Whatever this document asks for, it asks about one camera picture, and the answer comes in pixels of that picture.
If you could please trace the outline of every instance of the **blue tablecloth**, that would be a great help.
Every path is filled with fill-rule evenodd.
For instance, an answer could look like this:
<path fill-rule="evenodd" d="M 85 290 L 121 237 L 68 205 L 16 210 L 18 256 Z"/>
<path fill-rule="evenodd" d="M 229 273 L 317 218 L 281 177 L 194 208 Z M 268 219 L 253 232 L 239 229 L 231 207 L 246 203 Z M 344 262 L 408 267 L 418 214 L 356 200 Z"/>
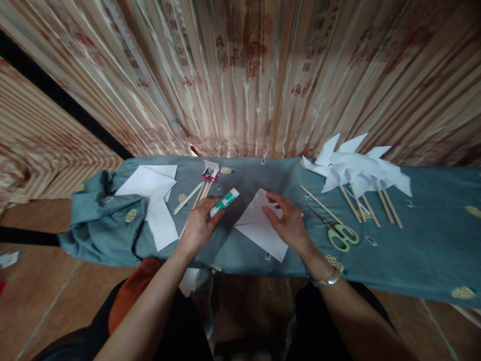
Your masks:
<path fill-rule="evenodd" d="M 331 254 L 345 267 L 345 277 L 380 290 L 401 293 L 468 307 L 481 307 L 481 218 L 466 206 L 481 209 L 481 169 L 478 167 L 404 167 L 411 177 L 413 207 L 408 196 L 394 187 L 391 200 L 404 228 L 387 219 L 377 193 L 366 197 L 381 228 L 373 220 L 358 223 L 339 188 L 321 194 L 325 179 L 301 165 L 301 158 L 191 158 L 159 156 L 129 159 L 114 173 L 103 171 L 84 183 L 84 190 L 72 198 L 72 222 L 60 234 L 62 247 L 73 256 L 112 266 L 136 266 L 146 257 L 166 259 L 178 241 L 157 252 L 148 224 L 144 222 L 146 199 L 140 196 L 115 196 L 117 189 L 141 164 L 177 164 L 168 208 L 178 205 L 180 194 L 189 194 L 202 180 L 203 160 L 232 169 L 221 174 L 210 195 L 222 197 L 232 187 L 240 196 L 226 210 L 211 241 L 199 252 L 193 266 L 211 267 L 222 272 L 270 277 L 307 277 L 298 255 L 287 251 L 282 263 L 233 227 L 259 188 L 289 197 L 305 214 L 306 229 L 324 255 Z M 330 217 L 306 194 L 304 185 L 344 224 L 353 228 L 361 242 L 350 252 L 336 250 L 327 239 L 326 227 L 306 204 Z M 180 233 L 191 206 L 172 216 Z M 135 209 L 137 216 L 128 223 L 126 215 Z M 370 236 L 374 247 L 365 237 Z M 476 293 L 471 300 L 456 299 L 451 292 L 467 286 Z"/>

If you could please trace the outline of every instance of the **satin curtain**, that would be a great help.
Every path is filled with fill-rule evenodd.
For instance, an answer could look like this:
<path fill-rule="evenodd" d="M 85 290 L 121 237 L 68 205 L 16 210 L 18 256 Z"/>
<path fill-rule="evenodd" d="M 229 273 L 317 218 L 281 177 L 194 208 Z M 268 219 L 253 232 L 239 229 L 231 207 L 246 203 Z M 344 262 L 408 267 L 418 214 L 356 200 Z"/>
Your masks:
<path fill-rule="evenodd" d="M 70 198 L 122 160 L 0 58 L 0 215 L 9 203 Z"/>
<path fill-rule="evenodd" d="M 15 1 L 0 23 L 134 155 L 315 156 L 369 132 L 397 164 L 479 149 L 470 1 Z"/>

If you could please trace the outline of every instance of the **bamboo skewer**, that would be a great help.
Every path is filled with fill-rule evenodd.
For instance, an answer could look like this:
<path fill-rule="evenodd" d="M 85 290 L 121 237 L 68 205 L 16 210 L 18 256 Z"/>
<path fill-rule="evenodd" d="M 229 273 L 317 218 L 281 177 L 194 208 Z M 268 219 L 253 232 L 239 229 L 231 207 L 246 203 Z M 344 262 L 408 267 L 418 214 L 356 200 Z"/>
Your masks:
<path fill-rule="evenodd" d="M 349 182 L 349 185 L 351 186 L 352 195 L 354 196 L 354 199 L 356 200 L 357 208 L 359 209 L 359 213 L 361 214 L 362 221 L 365 222 L 366 217 L 364 216 L 364 213 L 362 213 L 361 204 L 359 203 L 359 200 L 357 199 L 356 191 L 354 190 L 354 186 L 352 185 L 352 182 Z"/>
<path fill-rule="evenodd" d="M 301 185 L 301 188 L 302 188 L 302 189 L 304 190 L 304 192 L 306 192 L 318 205 L 320 205 L 327 213 L 329 213 L 329 214 L 331 215 L 331 217 L 336 220 L 337 223 L 344 225 L 344 223 L 342 223 L 342 222 L 339 220 L 339 218 L 337 218 L 330 210 L 328 210 L 325 205 L 323 205 L 321 202 L 319 202 L 318 199 L 317 199 L 316 197 L 314 197 L 311 192 L 309 192 L 307 189 L 305 189 L 302 185 Z"/>
<path fill-rule="evenodd" d="M 200 194 L 202 193 L 205 184 L 206 184 L 205 182 L 202 182 L 202 186 L 200 187 L 199 194 L 197 195 L 197 198 L 195 199 L 195 202 L 194 202 L 194 205 L 192 206 L 192 209 L 194 209 L 195 206 L 197 206 L 197 201 L 199 200 Z M 179 239 L 182 239 L 182 236 L 184 235 L 186 226 L 187 226 L 187 222 L 185 222 L 184 228 L 182 229 L 182 232 L 180 233 Z"/>
<path fill-rule="evenodd" d="M 205 197 L 205 191 L 207 190 L 208 187 L 209 187 L 209 183 L 208 183 L 208 182 L 205 182 L 205 188 L 204 188 L 204 190 L 202 191 L 202 194 L 200 195 L 200 199 L 202 199 L 202 198 Z"/>
<path fill-rule="evenodd" d="M 399 226 L 399 228 L 402 228 L 401 220 L 399 219 L 399 217 L 398 217 L 398 215 L 397 215 L 396 209 L 395 209 L 394 206 L 392 205 L 391 198 L 389 198 L 389 195 L 387 194 L 386 190 L 382 190 L 382 193 L 383 193 L 384 196 L 386 197 L 387 203 L 389 204 L 389 207 L 390 207 L 390 209 L 391 209 L 391 211 L 392 211 L 392 214 L 393 214 L 394 218 L 396 219 L 397 225 Z"/>
<path fill-rule="evenodd" d="M 371 208 L 371 205 L 369 204 L 369 202 L 367 201 L 367 198 L 365 195 L 362 195 L 362 200 L 364 201 L 364 203 L 366 204 L 367 206 L 367 209 L 369 210 L 369 212 L 371 213 L 372 215 L 372 219 L 374 220 L 374 223 L 377 225 L 377 227 L 381 228 L 381 225 L 379 224 L 378 220 L 377 220 L 377 217 L 376 215 L 374 214 L 374 211 L 372 210 Z"/>
<path fill-rule="evenodd" d="M 358 221 L 359 223 L 362 223 L 361 219 L 359 218 L 359 215 L 357 214 L 356 210 L 354 209 L 354 206 L 353 206 L 352 203 L 351 203 L 351 200 L 350 200 L 349 197 L 347 196 L 347 193 L 346 193 L 346 191 L 344 190 L 344 187 L 343 187 L 342 184 L 340 184 L 340 183 L 339 183 L 339 188 L 341 189 L 341 192 L 342 192 L 342 194 L 344 195 L 344 198 L 346 198 L 347 204 L 349 204 L 349 207 L 351 207 L 352 213 L 354 213 L 354 216 L 356 217 L 357 221 Z"/>
<path fill-rule="evenodd" d="M 384 196 L 382 195 L 381 188 L 379 187 L 379 184 L 377 182 L 376 182 L 376 188 L 377 188 L 377 193 L 379 194 L 379 198 L 381 198 L 382 206 L 384 207 L 384 210 L 386 211 L 387 217 L 389 218 L 389 221 L 391 223 L 394 223 L 394 220 L 391 217 L 391 212 L 389 211 L 389 208 L 386 204 L 386 201 L 384 200 Z"/>
<path fill-rule="evenodd" d="M 179 204 L 176 209 L 174 209 L 174 214 L 179 213 L 179 211 L 187 204 L 188 201 L 190 201 L 190 199 L 199 190 L 203 183 L 204 182 L 200 182 L 199 185 L 195 187 L 194 190 L 187 196 L 187 198 L 181 204 Z"/>
<path fill-rule="evenodd" d="M 211 187 L 211 186 L 212 186 L 212 182 L 210 182 L 209 184 L 207 184 L 207 185 L 205 186 L 204 193 L 202 194 L 202 197 L 201 197 L 200 199 L 207 197 L 207 195 L 209 194 L 209 191 L 210 191 L 210 187 Z"/>

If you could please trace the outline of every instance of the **green scissors handle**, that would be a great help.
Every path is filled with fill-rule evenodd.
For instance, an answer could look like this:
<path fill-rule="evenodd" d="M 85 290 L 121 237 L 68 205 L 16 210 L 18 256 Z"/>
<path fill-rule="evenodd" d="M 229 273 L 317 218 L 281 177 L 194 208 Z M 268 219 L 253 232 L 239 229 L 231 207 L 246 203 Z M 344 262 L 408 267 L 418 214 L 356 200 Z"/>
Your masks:
<path fill-rule="evenodd" d="M 341 252 L 349 252 L 349 249 L 350 249 L 349 243 L 351 243 L 351 244 L 358 244 L 359 243 L 358 235 L 356 234 L 356 232 L 354 232 L 349 227 L 346 227 L 346 226 L 343 226 L 343 225 L 340 225 L 340 224 L 333 225 L 333 227 L 339 233 L 332 230 L 332 229 L 329 229 L 327 231 L 327 237 L 329 238 L 329 242 L 331 242 L 331 244 L 337 250 L 339 250 Z M 337 238 L 344 245 L 344 247 L 341 248 L 336 243 L 334 243 L 334 238 Z"/>

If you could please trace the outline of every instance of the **silver watch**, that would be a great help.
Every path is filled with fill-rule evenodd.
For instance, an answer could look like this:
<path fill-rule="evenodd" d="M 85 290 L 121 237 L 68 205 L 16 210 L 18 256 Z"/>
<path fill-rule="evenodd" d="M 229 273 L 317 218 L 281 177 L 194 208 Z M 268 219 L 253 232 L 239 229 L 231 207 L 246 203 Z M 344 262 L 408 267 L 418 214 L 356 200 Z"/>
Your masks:
<path fill-rule="evenodd" d="M 337 281 L 339 281 L 340 278 L 341 278 L 341 272 L 339 272 L 339 270 L 336 268 L 334 273 L 330 277 L 328 277 L 326 280 L 317 281 L 311 278 L 311 282 L 317 288 L 321 288 L 321 287 L 327 286 L 328 284 L 336 283 Z"/>

